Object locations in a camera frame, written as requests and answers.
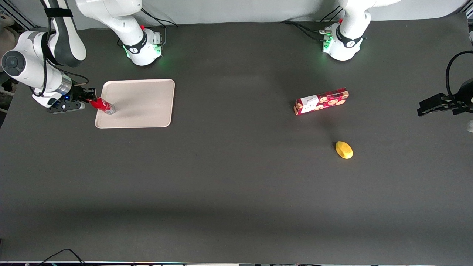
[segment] dark gray table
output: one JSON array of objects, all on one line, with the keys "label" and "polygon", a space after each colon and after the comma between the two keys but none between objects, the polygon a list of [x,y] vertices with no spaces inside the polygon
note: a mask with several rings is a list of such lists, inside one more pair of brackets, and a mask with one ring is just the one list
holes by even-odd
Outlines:
[{"label": "dark gray table", "polygon": [[[277,23],[169,28],[146,67],[112,31],[80,35],[91,86],[174,79],[173,121],[100,130],[21,87],[0,130],[2,260],[473,264],[473,117],[416,113],[471,49],[463,15],[373,22],[349,62]],[[455,91],[472,66],[455,62]],[[346,104],[292,113],[340,87]]]}]

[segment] yellow lemon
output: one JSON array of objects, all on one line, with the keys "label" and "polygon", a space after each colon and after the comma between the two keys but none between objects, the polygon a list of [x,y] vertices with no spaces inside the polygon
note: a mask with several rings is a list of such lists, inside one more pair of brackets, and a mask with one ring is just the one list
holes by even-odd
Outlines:
[{"label": "yellow lemon", "polygon": [[350,159],[353,156],[353,150],[346,142],[337,142],[335,144],[335,150],[338,155],[344,159]]}]

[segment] wire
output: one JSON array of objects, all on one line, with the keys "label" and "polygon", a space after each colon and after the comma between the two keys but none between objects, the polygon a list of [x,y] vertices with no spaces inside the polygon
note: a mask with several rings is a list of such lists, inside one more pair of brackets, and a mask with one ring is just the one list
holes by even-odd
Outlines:
[{"label": "wire", "polygon": [[167,33],[167,27],[164,27],[164,41],[163,41],[163,44],[162,45],[165,45],[166,44],[166,33]]},{"label": "wire", "polygon": [[[337,11],[337,9],[340,8],[340,6],[337,6],[334,10],[332,10],[330,13],[328,13],[327,15],[325,15],[325,17],[323,17],[319,22],[323,22],[323,20],[325,18],[327,18],[330,14],[334,13],[335,11]],[[340,11],[338,11],[334,17],[336,17],[343,9],[341,9]],[[313,33],[318,33],[319,31],[318,30],[313,30],[311,28],[308,28],[300,23],[297,23],[297,22],[294,22],[294,21],[290,21],[290,19],[286,19],[284,21],[281,21],[280,23],[283,23],[283,24],[290,24],[290,25],[294,25],[296,26],[300,31],[302,31],[305,35],[307,35],[307,37],[313,39],[313,40],[316,40],[316,41],[320,41],[320,39],[318,38],[315,38],[314,36],[310,35],[308,32],[313,32]]]},{"label": "wire", "polygon": [[452,91],[450,90],[450,67],[452,66],[453,64],[453,61],[455,61],[455,59],[462,55],[462,54],[465,54],[465,53],[473,53],[473,50],[468,50],[468,51],[463,51],[463,52],[460,52],[460,53],[457,53],[456,55],[454,55],[452,57],[452,59],[450,59],[450,62],[448,62],[448,65],[447,65],[447,70],[445,71],[445,85],[447,87],[447,93],[448,93],[448,96],[452,99],[453,103],[455,104],[455,106],[464,111],[464,112],[468,112],[468,113],[473,113],[473,110],[470,110],[468,108],[465,108],[463,107],[461,104],[458,103],[457,100],[455,100],[455,98],[453,97],[453,94],[452,94]]},{"label": "wire", "polygon": [[172,21],[169,21],[169,20],[165,20],[165,19],[160,19],[160,18],[155,18],[154,16],[152,16],[149,12],[147,12],[145,9],[141,9],[141,11],[143,11],[143,13],[145,13],[146,15],[154,18],[157,22],[161,23],[160,21],[164,21],[164,22],[168,22],[168,23],[171,23],[172,25],[176,26],[176,27],[179,27],[176,23],[172,22]]},{"label": "wire", "polygon": [[167,41],[167,27],[166,25],[164,25],[161,21],[165,21],[165,22],[169,22],[171,24],[173,24],[174,26],[176,27],[179,27],[176,23],[173,23],[171,21],[168,21],[168,20],[164,20],[164,19],[159,19],[159,18],[156,18],[154,17],[153,15],[151,15],[149,12],[147,12],[145,9],[141,9],[141,11],[143,11],[143,13],[145,13],[146,15],[150,16],[151,18],[155,19],[157,22],[159,22],[163,27],[164,27],[164,41],[161,45],[165,45],[166,44],[166,41]]},{"label": "wire", "polygon": [[[41,3],[41,5],[43,6],[44,9],[47,9],[48,7],[46,6],[46,4],[43,2],[43,0],[39,0],[39,2]],[[51,18],[48,17],[48,33],[46,35],[46,43],[49,42],[49,36],[51,35]],[[36,94],[35,93],[35,90],[28,86],[28,88],[30,89],[31,93],[36,96],[36,97],[41,97],[44,95],[44,92],[46,91],[46,83],[47,83],[47,79],[48,79],[48,71],[47,71],[47,63],[46,63],[46,54],[43,52],[43,71],[44,71],[44,78],[43,78],[43,89],[41,90],[41,92],[39,94]]]},{"label": "wire", "polygon": [[80,83],[80,84],[76,84],[75,86],[86,85],[86,84],[89,83],[89,79],[88,79],[87,77],[84,77],[84,76],[82,76],[82,75],[79,75],[79,74],[76,74],[76,73],[73,73],[73,72],[66,71],[66,70],[64,70],[64,69],[60,69],[60,68],[58,68],[56,65],[54,65],[49,59],[47,59],[47,61],[49,62],[49,64],[50,64],[52,67],[54,67],[55,69],[57,69],[57,70],[59,70],[59,71],[62,71],[62,72],[67,73],[67,74],[69,74],[69,75],[76,76],[76,77],[80,77],[80,78],[83,78],[83,79],[86,80],[86,82]]},{"label": "wire", "polygon": [[52,254],[51,256],[47,257],[45,260],[43,260],[43,261],[42,261],[40,264],[38,264],[37,266],[43,265],[43,264],[44,264],[46,261],[48,261],[50,258],[54,257],[55,255],[58,255],[59,253],[61,253],[61,252],[63,252],[63,251],[66,251],[66,250],[69,251],[70,253],[74,254],[74,256],[76,256],[77,260],[80,262],[80,264],[81,264],[82,266],[85,265],[85,262],[84,262],[74,251],[72,251],[72,249],[70,249],[70,248],[65,248],[65,249],[63,249],[63,250],[61,250],[61,251],[59,251],[59,252],[56,252],[56,253]]},{"label": "wire", "polygon": [[330,21],[332,21],[338,14],[340,14],[340,12],[342,12],[342,10],[343,10],[343,9],[339,10],[339,11],[337,12],[337,14],[335,14],[335,16],[333,16],[333,17],[330,19]]},{"label": "wire", "polygon": [[298,29],[300,29],[300,31],[302,31],[305,35],[307,35],[307,37],[311,38],[312,40],[316,40],[318,41],[319,39],[315,38],[314,36],[310,35],[307,31],[305,31],[303,28],[295,25]]},{"label": "wire", "polygon": [[306,31],[310,31],[310,32],[319,32],[318,30],[313,30],[313,29],[310,29],[300,23],[297,23],[297,22],[294,22],[294,21],[287,21],[287,20],[284,20],[284,21],[281,21],[280,23],[283,23],[283,24],[290,24],[290,25],[294,25],[294,26],[299,26],[303,29],[305,29]]},{"label": "wire", "polygon": [[326,19],[330,14],[334,13],[335,11],[337,11],[337,9],[339,8],[340,6],[337,6],[334,10],[332,10],[330,13],[328,13],[327,15],[325,15],[325,17],[323,17],[320,22],[323,22],[324,19]]}]

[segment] green led light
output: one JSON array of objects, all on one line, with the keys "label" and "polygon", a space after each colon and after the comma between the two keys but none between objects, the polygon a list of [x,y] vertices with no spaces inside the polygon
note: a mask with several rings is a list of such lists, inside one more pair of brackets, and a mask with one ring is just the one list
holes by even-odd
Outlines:
[{"label": "green led light", "polygon": [[154,45],[154,50],[159,53],[161,50],[159,49],[159,45],[155,44]]},{"label": "green led light", "polygon": [[125,50],[126,57],[130,58],[130,55],[128,54],[128,51],[126,50],[125,46],[123,46],[123,49]]}]

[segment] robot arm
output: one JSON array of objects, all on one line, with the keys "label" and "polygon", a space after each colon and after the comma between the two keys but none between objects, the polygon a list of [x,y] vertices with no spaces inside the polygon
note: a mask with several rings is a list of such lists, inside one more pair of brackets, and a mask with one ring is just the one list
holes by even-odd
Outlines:
[{"label": "robot arm", "polygon": [[338,0],[345,10],[342,23],[334,23],[321,30],[326,44],[323,52],[334,59],[345,61],[351,59],[363,41],[362,36],[371,22],[371,14],[367,9],[388,6],[401,0]]},{"label": "robot arm", "polygon": [[76,0],[84,16],[111,28],[120,40],[127,56],[139,66],[151,64],[161,56],[161,35],[142,29],[131,14],[141,10],[141,0]]},{"label": "robot arm", "polygon": [[31,87],[32,97],[39,104],[51,107],[70,91],[72,80],[48,61],[75,67],[85,59],[86,49],[65,0],[46,0],[44,6],[48,19],[54,17],[56,32],[49,40],[44,32],[22,33],[15,48],[3,55],[2,67],[9,76]]}]

